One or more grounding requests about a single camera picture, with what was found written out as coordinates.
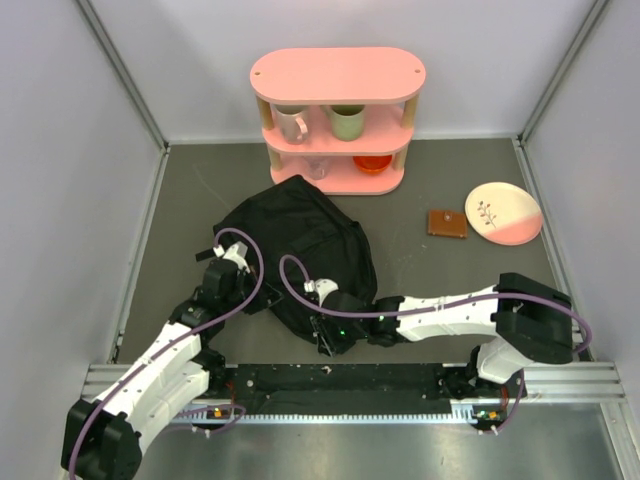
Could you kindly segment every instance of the metal frame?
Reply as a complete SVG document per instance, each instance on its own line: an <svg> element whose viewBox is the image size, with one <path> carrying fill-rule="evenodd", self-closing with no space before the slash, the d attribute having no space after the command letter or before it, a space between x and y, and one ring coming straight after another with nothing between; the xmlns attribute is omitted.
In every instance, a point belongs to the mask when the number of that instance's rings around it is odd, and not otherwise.
<svg viewBox="0 0 640 480"><path fill-rule="evenodd" d="M590 38L594 28L602 19L609 3L610 0L595 0L593 2L593 5L591 6L589 13L587 14L587 17L582 22L578 33L571 42L571 45L569 45L569 48L564 54L560 65L558 65L558 68L551 77L551 80L547 84L547 87L542 93L542 96L533 109L531 116L527 120L522 134L519 136L519 139L523 143L523 145L526 145L531 138L531 135L533 135L533 132L536 130L540 119L549 106L549 103L551 103L551 100L553 100L553 97L562 84L562 81L567 75L567 72L571 69L571 66L578 57L578 54L582 50L585 42Z"/></svg>
<svg viewBox="0 0 640 480"><path fill-rule="evenodd" d="M516 151L516 156L518 158L518 163L520 164L520 169L522 170L527 190L540 205L545 218L542 238L547 254L549 255L549 263L551 265L553 276L560 290L571 295L571 280L563 266L566 264L566 262L563 261L564 255L553 233L553 217L549 213L547 202L540 194L540 189L538 188L536 181L535 169L532 166L528 149L526 145L523 145L517 138L513 139L513 147ZM575 302L576 297L574 295L571 295L571 297ZM574 305L574 308L578 311L580 310L579 305ZM575 365L588 366L598 365L598 363L582 362ZM625 479L635 480L640 478L640 444L638 443L637 424L634 421L633 414L624 394L624 389L617 371L615 371L615 376L617 377L616 383L621 391L620 400L618 402L606 402L603 400L598 403L600 403L602 416L604 418L609 437L611 438L611 444L616 458L618 459L618 464L620 465L622 474ZM599 380L597 378L593 378L591 381L595 382ZM571 403L577 403L578 401L580 400L576 398Z"/></svg>
<svg viewBox="0 0 640 480"><path fill-rule="evenodd" d="M98 43L98 46L107 57L109 64L113 68L113 72L120 81L120 84L127 93L127 96L131 100L131 103L140 116L142 123L149 131L149 135L151 135L151 138L153 138L153 140L156 142L158 148L166 150L169 146L169 143L165 140L164 135L162 135L160 127L156 123L153 115L151 114L151 111L149 110L149 107L142 98L140 90L138 90L138 87L136 86L131 74L129 73L129 70L127 69L127 66L120 57L120 54L118 53L115 45L111 41L109 33L100 20L100 17L93 7L93 4L90 0L73 0L73 2L78 7L82 18L93 34L93 37Z"/></svg>
<svg viewBox="0 0 640 480"><path fill-rule="evenodd" d="M446 366L464 366L447 364ZM93 400L100 393L112 386L129 370L131 365L91 365L82 389L82 398ZM533 364L525 368L528 396L522 399L525 404L558 404L558 403L623 403L625 394L620 384L616 366L612 362L576 362L568 365ZM220 399L196 400L196 405L220 403ZM451 415L248 415L249 423L465 423L465 407L473 405L489 405L499 399L465 399L451 400ZM461 420L452 422L452 418Z"/></svg>
<svg viewBox="0 0 640 480"><path fill-rule="evenodd" d="M142 227L140 234L138 235L135 253L133 259L130 262L129 276L127 278L127 284L124 289L123 298L120 302L120 309L118 314L118 325L114 334L114 339L111 344L111 350L109 352L109 361L115 363L118 360L118 354L120 353L120 346L124 339L124 331L129 320L129 312L131 309L131 302L133 301L133 293L136 289L136 283L138 282L138 275L140 274L140 267L142 266L142 257L144 256L144 250L147 246L147 239L149 238L149 231L151 230L151 222L153 221L153 214L156 211L156 205L158 203L158 196L160 195L160 187L162 186L162 179L164 178L164 172L167 168L167 160L171 153L171 147L167 148L160 162L158 162L158 168L155 173L153 186L149 192L149 199L147 200L147 207L144 212L142 220Z"/></svg>

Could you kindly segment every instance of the plate with floral design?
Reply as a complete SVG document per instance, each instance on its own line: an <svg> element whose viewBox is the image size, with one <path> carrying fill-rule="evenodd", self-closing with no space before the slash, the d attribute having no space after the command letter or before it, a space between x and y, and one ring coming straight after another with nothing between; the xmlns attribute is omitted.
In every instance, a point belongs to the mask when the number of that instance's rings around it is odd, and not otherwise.
<svg viewBox="0 0 640 480"><path fill-rule="evenodd" d="M531 195L510 183L485 183L474 188L464 206L473 229L500 245L522 245L538 236L543 217Z"/></svg>

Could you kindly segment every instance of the green cup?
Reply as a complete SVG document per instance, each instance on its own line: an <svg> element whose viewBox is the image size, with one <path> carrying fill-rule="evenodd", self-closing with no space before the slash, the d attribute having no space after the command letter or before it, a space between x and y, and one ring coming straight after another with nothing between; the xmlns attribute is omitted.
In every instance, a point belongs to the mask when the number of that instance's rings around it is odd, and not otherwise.
<svg viewBox="0 0 640 480"><path fill-rule="evenodd" d="M364 105L322 107L331 122L331 132L339 140L350 142L364 131Z"/></svg>

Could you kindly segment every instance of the pink shelf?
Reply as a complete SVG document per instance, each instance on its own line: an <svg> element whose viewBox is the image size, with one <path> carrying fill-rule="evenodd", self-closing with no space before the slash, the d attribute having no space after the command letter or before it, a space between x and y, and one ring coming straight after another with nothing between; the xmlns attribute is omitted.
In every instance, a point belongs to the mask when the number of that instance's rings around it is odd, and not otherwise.
<svg viewBox="0 0 640 480"><path fill-rule="evenodd" d="M271 169L271 178L280 183L294 175L302 175L324 193L339 195L382 195L395 189L404 176L404 170L387 168L379 175L362 173L352 157L334 157L327 176L321 180L307 177L307 163L301 157L282 157L282 170Z"/></svg>
<svg viewBox="0 0 640 480"><path fill-rule="evenodd" d="M367 105L364 133L351 142L338 140L331 133L331 124L320 107L310 107L309 138L300 145L287 143L276 125L262 129L269 146L283 154L294 155L388 155L404 148L413 135L413 128L402 128L402 109L395 105Z"/></svg>
<svg viewBox="0 0 640 480"><path fill-rule="evenodd" d="M250 76L269 103L337 105L404 102L427 73L418 57L399 48L288 48L262 57Z"/></svg>

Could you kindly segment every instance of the leather wallet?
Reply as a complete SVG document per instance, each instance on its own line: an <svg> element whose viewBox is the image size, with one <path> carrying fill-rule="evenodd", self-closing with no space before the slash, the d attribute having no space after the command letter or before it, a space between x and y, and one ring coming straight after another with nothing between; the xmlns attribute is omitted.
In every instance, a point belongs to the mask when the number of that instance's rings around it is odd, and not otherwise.
<svg viewBox="0 0 640 480"><path fill-rule="evenodd" d="M441 237L467 238L467 216L451 210L429 210L427 233Z"/></svg>

